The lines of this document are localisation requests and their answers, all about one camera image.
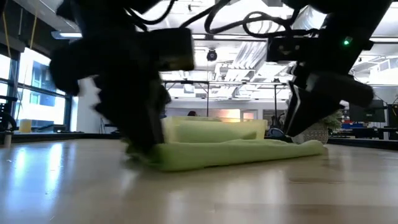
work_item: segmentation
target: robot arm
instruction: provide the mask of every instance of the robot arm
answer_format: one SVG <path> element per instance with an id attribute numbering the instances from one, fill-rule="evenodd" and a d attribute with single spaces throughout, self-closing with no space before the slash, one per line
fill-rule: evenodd
<path id="1" fill-rule="evenodd" d="M 96 110 L 146 153 L 164 141 L 159 115 L 170 98 L 158 71 L 193 69 L 188 29 L 137 32 L 136 26 L 143 25 L 143 19 L 126 13 L 126 9 L 146 12 L 158 1 L 119 0 L 115 4 L 110 0 L 64 0 L 57 14 L 73 19 L 83 38 L 54 52 L 50 63 L 57 87 L 74 95 L 79 92 L 79 79 L 97 75 L 101 103 Z M 295 9 L 295 16 L 307 5 L 327 14 L 317 37 L 304 37 L 308 33 L 305 30 L 298 31 L 303 34 L 297 37 L 298 32 L 290 29 L 291 21 L 262 12 L 255 12 L 261 15 L 258 18 L 248 15 L 245 21 L 210 29 L 217 11 L 229 1 L 220 0 L 184 26 L 207 14 L 205 28 L 211 34 L 240 25 L 247 32 L 247 23 L 259 20 L 283 23 L 287 32 L 264 37 L 269 44 L 267 60 L 297 61 L 292 70 L 295 78 L 290 82 L 293 97 L 284 125 L 289 136 L 334 113 L 341 107 L 341 100 L 359 106 L 370 104 L 372 88 L 356 82 L 348 72 L 361 51 L 372 45 L 369 38 L 392 0 L 283 0 Z"/>

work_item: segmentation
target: wooden table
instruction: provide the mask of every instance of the wooden table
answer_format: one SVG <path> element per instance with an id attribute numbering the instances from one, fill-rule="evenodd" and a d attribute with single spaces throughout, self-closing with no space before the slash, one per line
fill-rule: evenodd
<path id="1" fill-rule="evenodd" d="M 123 143 L 0 149 L 0 223 L 398 223 L 398 153 L 328 146 L 324 156 L 160 173 Z"/>

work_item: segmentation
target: ceiling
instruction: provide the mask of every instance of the ceiling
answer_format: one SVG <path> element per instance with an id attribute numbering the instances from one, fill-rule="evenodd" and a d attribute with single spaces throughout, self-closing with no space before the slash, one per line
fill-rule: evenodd
<path id="1" fill-rule="evenodd" d="M 40 19 L 57 30 L 62 32 L 79 32 L 78 27 L 74 23 L 65 21 L 55 15 L 54 12 L 61 1 L 62 0 L 15 0 L 15 2 L 19 3 L 31 13 L 37 13 Z M 161 1 L 150 11 L 145 13 L 143 17 L 148 20 L 157 19 L 163 14 L 168 5 L 169 1 Z M 214 5 L 214 0 L 178 0 L 166 19 L 160 24 L 151 26 L 150 28 L 161 29 L 178 27 L 190 17 L 212 5 Z M 287 17 L 292 13 L 292 10 L 287 7 L 268 7 L 262 0 L 240 0 L 231 6 L 223 8 L 217 14 L 212 27 L 219 27 L 233 21 L 241 20 L 252 11 L 262 11 L 278 17 Z M 397 14 L 398 6 L 396 3 L 393 3 L 374 35 L 398 37 Z M 324 17 L 325 15 L 309 8 L 297 19 L 294 26 L 295 28 L 305 29 L 320 27 Z M 205 19 L 200 19 L 191 24 L 189 28 L 194 34 L 204 34 L 204 21 Z M 269 25 L 268 22 L 265 22 L 263 24 L 263 29 L 268 28 Z M 271 25 L 272 31 L 278 28 L 275 24 Z M 245 34 L 245 32 L 242 27 L 236 27 L 224 32 L 224 34 Z M 207 62 L 206 55 L 208 49 L 216 49 L 218 53 L 217 61 Z M 275 78 L 279 78 L 280 81 L 286 82 L 292 78 L 284 73 L 286 65 L 264 63 L 263 57 L 266 54 L 266 48 L 255 42 L 196 40 L 195 52 L 196 71 L 190 73 L 163 73 L 163 78 L 168 80 L 188 78 L 191 80 L 214 80 L 223 82 L 235 82 L 247 79 L 249 79 L 250 82 L 271 82 Z M 381 64 L 385 64 L 386 60 L 390 58 L 395 58 L 395 55 L 398 55 L 398 44 L 376 44 L 371 51 L 364 51 L 362 53 L 361 60 L 358 60 L 353 67 L 353 72 L 362 82 L 369 82 L 370 80 L 375 80 L 376 82 L 377 78 L 374 78 L 375 71 L 377 69 L 380 70 Z M 258 96 L 267 96 L 266 98 L 272 98 L 274 94 L 273 87 L 269 87 L 270 88 L 258 85 L 212 85 L 211 96 L 220 98 L 229 98 L 231 96 L 235 98 L 261 98 Z M 202 95 L 206 94 L 206 91 L 200 86 L 196 86 L 194 89 L 194 93 L 191 93 L 187 85 L 174 85 L 174 87 L 170 89 L 170 93 L 178 97 L 195 97 L 197 93 Z M 281 90 L 279 92 L 279 96 L 281 97 L 288 97 L 288 95 L 288 90 Z"/>

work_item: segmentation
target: green towel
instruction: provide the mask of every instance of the green towel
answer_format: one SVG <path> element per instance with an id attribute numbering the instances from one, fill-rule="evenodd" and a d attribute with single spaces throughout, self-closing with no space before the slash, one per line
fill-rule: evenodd
<path id="1" fill-rule="evenodd" d="M 152 157 L 143 157 L 127 149 L 131 156 L 163 171 L 203 169 L 212 166 L 227 166 L 247 162 L 261 162 L 322 154 L 323 144 L 308 141 L 291 144 L 278 140 L 232 140 L 216 143 L 172 142 L 159 144 Z"/>

